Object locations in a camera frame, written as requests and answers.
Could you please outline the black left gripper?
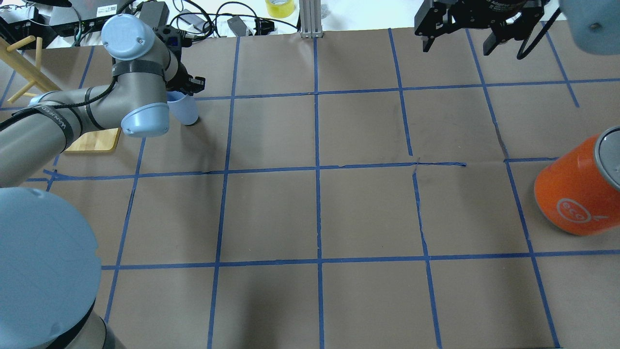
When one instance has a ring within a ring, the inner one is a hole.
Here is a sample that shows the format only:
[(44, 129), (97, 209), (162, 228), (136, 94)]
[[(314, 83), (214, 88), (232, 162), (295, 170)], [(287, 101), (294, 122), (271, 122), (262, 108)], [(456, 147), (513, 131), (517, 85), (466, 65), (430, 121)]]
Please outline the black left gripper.
[(180, 92), (184, 95), (195, 95), (205, 88), (204, 77), (193, 77), (187, 72), (181, 57), (182, 49), (192, 46), (192, 38), (187, 32), (172, 26), (154, 28), (155, 35), (164, 43), (170, 53), (168, 64), (164, 69), (164, 80), (168, 92)]

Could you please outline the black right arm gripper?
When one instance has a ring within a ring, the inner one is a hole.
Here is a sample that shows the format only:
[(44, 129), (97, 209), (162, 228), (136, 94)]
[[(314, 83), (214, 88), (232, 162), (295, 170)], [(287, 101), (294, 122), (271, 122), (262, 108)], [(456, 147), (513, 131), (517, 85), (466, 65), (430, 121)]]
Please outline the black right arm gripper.
[(436, 38), (460, 29), (490, 29), (483, 54), (510, 40), (520, 41), (519, 55), (528, 55), (547, 32), (544, 26), (528, 44), (536, 25), (545, 14), (546, 0), (425, 0), (414, 17), (414, 34), (421, 37), (423, 52)]

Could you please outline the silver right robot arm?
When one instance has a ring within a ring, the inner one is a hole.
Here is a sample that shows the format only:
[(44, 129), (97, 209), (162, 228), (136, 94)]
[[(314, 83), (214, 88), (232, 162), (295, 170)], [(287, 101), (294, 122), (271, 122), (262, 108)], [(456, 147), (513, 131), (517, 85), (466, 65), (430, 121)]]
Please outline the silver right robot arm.
[(565, 16), (576, 46), (594, 55), (619, 53), (619, 2), (617, 0), (560, 0), (558, 8), (534, 33), (543, 19), (546, 0), (425, 0), (414, 18), (414, 33), (423, 51), (434, 40), (460, 29), (489, 29), (483, 54), (510, 40), (521, 42), (519, 60), (527, 57), (560, 15)]

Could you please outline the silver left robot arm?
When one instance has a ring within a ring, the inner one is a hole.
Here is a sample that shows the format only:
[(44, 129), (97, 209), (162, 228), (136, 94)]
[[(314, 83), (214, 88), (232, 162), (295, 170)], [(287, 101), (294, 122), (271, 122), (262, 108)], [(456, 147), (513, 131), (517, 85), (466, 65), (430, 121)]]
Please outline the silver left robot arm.
[(1, 347), (122, 349), (94, 309), (102, 261), (95, 233), (62, 197), (23, 183), (82, 135), (169, 130), (169, 95), (202, 92), (180, 53), (131, 14), (102, 27), (113, 58), (107, 85), (34, 97), (1, 124)]

